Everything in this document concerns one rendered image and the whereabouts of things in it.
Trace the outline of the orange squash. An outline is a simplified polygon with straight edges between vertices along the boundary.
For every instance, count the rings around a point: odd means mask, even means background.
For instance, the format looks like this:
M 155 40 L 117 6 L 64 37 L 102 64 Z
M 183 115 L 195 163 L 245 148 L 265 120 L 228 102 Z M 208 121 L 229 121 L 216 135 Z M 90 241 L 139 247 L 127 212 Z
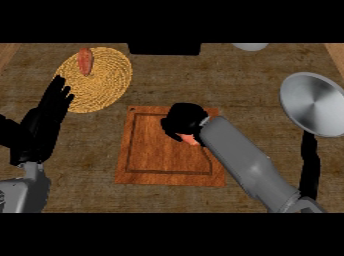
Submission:
M 200 146 L 201 143 L 197 141 L 194 135 L 180 134 L 182 140 L 192 146 Z

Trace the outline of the pale grey round object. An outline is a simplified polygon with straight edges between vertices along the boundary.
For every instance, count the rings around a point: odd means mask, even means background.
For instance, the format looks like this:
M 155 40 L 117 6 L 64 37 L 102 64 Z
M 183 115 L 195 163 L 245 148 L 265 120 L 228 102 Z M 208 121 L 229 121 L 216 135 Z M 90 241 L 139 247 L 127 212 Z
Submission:
M 233 46 L 245 51 L 260 51 L 263 50 L 269 44 L 267 43 L 235 43 Z

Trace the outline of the brown wooden cutting board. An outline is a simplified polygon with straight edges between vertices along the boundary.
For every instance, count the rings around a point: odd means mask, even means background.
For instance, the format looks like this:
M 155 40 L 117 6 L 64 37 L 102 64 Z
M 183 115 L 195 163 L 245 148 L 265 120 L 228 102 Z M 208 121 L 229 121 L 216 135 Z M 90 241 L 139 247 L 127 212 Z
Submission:
M 130 106 L 115 171 L 118 184 L 226 186 L 226 170 L 210 150 L 171 139 L 161 119 L 169 107 Z

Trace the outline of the round woven straw placemat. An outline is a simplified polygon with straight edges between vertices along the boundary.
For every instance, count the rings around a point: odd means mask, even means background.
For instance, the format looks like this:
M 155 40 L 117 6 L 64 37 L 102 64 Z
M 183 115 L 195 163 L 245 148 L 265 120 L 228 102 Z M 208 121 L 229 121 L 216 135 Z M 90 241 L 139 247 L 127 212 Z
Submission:
M 76 95 L 70 105 L 73 113 L 92 113 L 109 107 L 124 95 L 133 78 L 132 62 L 114 48 L 96 47 L 92 49 L 93 66 L 89 75 L 80 71 L 74 54 L 61 64 L 55 75 L 65 79 Z

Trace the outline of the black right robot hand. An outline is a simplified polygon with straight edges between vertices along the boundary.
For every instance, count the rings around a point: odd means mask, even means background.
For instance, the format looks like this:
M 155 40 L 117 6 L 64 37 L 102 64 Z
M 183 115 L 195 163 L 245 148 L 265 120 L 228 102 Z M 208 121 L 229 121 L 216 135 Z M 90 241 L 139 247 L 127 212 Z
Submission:
M 167 117 L 161 119 L 161 127 L 166 134 L 179 142 L 182 135 L 192 135 L 200 145 L 204 142 L 200 137 L 201 123 L 210 118 L 208 112 L 194 103 L 176 103 L 169 111 Z

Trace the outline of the reddish orange vegetable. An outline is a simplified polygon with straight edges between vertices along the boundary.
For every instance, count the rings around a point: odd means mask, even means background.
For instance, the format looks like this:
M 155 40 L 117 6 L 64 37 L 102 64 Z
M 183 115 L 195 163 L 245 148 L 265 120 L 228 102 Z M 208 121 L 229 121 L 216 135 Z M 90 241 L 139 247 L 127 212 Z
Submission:
M 77 62 L 80 67 L 80 72 L 84 76 L 90 75 L 93 69 L 95 56 L 89 48 L 81 48 L 77 56 Z

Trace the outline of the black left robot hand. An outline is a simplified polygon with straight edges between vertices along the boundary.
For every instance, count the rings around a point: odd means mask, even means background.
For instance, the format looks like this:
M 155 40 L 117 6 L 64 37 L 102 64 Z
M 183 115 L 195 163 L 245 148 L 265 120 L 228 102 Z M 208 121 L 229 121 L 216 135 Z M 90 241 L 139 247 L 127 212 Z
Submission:
M 61 124 L 74 100 L 67 79 L 58 75 L 46 89 L 39 106 L 22 121 L 15 122 L 0 114 L 0 145 L 11 149 L 11 164 L 44 163 L 56 146 Z

